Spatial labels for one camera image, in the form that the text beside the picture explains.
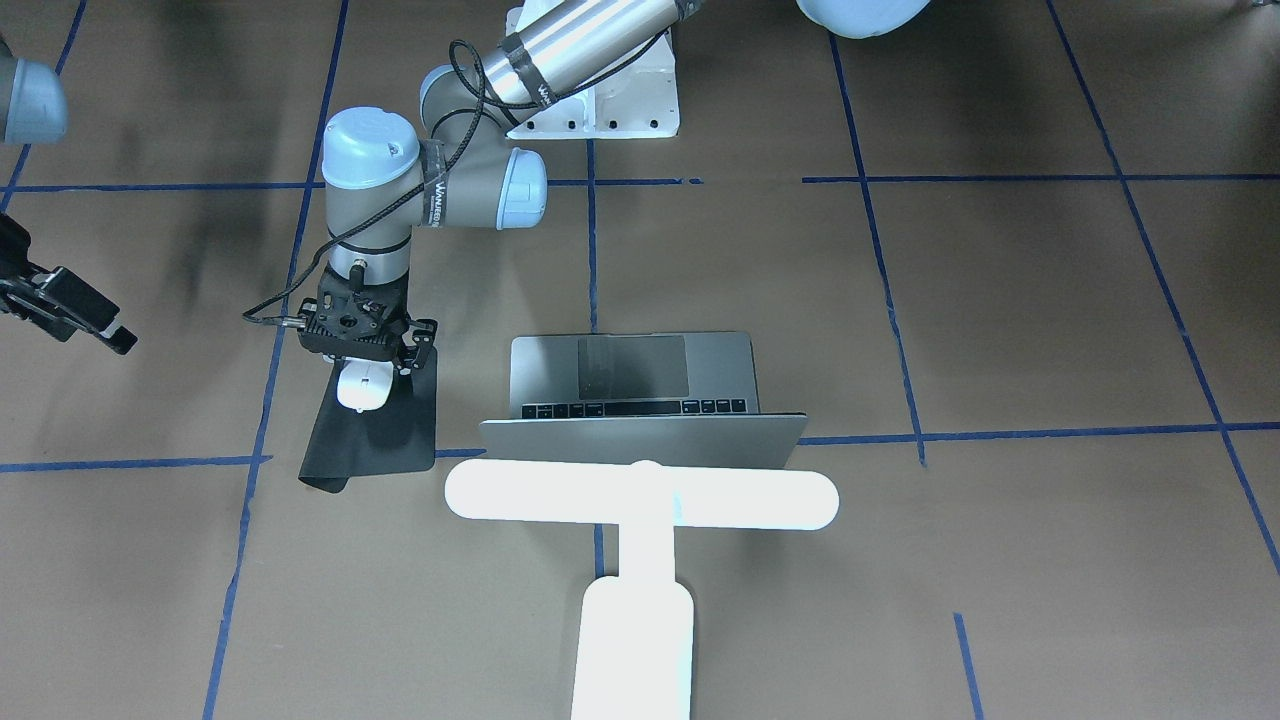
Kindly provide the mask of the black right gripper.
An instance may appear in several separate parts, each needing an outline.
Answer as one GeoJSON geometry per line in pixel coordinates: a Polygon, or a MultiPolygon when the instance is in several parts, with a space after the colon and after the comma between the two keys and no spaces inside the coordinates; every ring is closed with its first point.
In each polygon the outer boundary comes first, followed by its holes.
{"type": "Polygon", "coordinates": [[[29,232],[1,215],[1,313],[33,322],[59,342],[81,331],[127,355],[138,338],[120,323],[120,309],[65,266],[44,273],[29,246],[29,232]]]}

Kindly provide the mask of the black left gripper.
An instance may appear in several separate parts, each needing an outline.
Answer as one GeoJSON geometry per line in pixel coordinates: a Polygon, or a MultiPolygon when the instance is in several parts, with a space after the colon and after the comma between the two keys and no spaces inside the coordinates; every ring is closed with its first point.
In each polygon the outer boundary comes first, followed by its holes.
{"type": "Polygon", "coordinates": [[[435,352],[439,323],[413,319],[407,311],[410,277],[356,288],[329,266],[317,284],[317,297],[306,299],[297,331],[300,345],[334,357],[396,363],[397,375],[426,366],[435,352]]]}

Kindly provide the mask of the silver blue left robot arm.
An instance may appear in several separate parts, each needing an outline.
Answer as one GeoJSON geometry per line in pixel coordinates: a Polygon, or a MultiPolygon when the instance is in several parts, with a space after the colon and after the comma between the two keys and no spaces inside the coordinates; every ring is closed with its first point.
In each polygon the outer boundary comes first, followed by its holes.
{"type": "Polygon", "coordinates": [[[417,227],[536,225],[547,169],[509,132],[553,108],[604,94],[699,1],[527,1],[490,51],[456,40],[419,92],[419,128],[379,108],[338,111],[323,132],[328,242],[317,295],[279,324],[339,368],[403,375],[421,368],[435,325],[407,309],[417,227]]]}

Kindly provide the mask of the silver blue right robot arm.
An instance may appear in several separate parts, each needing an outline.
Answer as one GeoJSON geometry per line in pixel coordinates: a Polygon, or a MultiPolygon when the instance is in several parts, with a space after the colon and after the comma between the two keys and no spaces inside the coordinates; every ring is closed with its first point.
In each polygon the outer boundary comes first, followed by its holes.
{"type": "MultiPolygon", "coordinates": [[[[3,143],[55,143],[67,128],[67,96],[55,70],[14,55],[1,42],[3,143]]],[[[82,332],[114,354],[128,354],[137,337],[122,324],[119,306],[69,268],[46,269],[33,263],[29,247],[29,232],[1,214],[3,314],[28,322],[59,342],[82,332]]]]}

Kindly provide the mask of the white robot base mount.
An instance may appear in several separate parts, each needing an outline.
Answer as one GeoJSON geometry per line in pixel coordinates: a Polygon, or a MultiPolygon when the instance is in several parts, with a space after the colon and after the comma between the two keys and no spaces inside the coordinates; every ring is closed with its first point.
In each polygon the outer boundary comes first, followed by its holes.
{"type": "Polygon", "coordinates": [[[506,15],[557,102],[508,138],[669,138],[680,126],[673,1],[526,1],[506,15]]]}

